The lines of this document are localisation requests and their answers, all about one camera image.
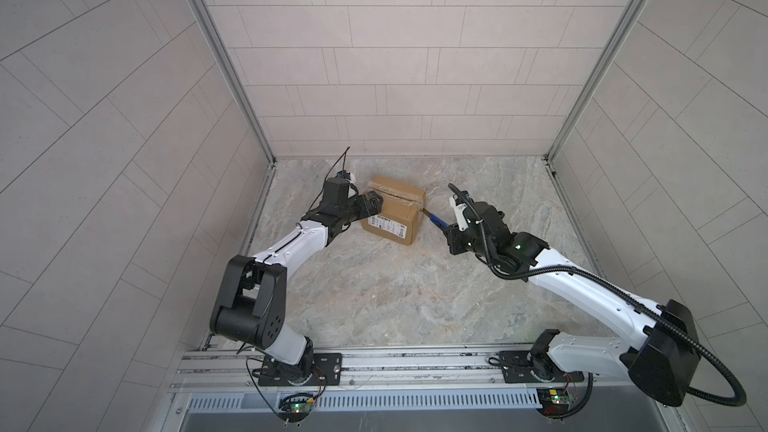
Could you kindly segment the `brown cardboard express box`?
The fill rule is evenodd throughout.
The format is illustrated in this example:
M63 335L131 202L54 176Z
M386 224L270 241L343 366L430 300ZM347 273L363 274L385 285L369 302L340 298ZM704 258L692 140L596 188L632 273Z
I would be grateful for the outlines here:
M366 192L378 193L383 202L377 215L363 220L362 228L396 243L412 245L421 225L426 191L378 175L369 181Z

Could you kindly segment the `blue utility knife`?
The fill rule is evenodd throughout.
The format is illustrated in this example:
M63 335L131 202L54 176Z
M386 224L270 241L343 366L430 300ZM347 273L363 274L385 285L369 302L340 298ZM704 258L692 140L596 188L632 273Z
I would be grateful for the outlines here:
M439 218L437 215L431 213L426 208L423 208L422 212L425 216L428 217L430 222L434 224L441 232L445 233L449 230L450 225L446 223L444 220L442 220L441 218Z

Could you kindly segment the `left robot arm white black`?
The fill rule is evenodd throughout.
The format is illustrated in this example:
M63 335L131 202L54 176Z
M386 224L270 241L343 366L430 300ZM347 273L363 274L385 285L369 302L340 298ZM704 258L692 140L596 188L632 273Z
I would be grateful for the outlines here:
M254 256L230 259L212 309L211 333L251 345L279 363L309 367L310 339L285 324L288 281L347 226L379 214L382 206L379 193L359 191L344 175L327 179L319 204L291 233Z

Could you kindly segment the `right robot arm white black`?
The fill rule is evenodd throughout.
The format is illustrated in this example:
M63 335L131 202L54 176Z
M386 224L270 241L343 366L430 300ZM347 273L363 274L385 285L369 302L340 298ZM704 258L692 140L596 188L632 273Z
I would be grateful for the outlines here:
M473 253L502 280L532 282L553 292L613 333L581 337L545 330L527 356L536 378L607 375L629 380L664 405L683 403L704 357L685 306L636 296L574 264L546 241L510 231L503 213L486 202L453 195L450 204L456 221L440 228L451 254Z

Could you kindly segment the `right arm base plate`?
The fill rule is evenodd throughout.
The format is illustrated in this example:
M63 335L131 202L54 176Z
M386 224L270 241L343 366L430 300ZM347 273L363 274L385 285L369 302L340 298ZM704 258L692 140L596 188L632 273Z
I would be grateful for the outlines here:
M535 364L528 351L501 351L488 362L501 369L506 383L565 383L567 380L580 383L586 379L582 372L561 371L547 357L543 364Z

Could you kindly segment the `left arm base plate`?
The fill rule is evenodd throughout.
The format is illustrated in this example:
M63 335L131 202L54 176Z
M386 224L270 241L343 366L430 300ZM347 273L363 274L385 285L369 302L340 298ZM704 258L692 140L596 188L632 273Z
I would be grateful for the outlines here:
M343 355L314 353L297 365L289 365L266 356L256 373L260 387L337 386L340 383Z

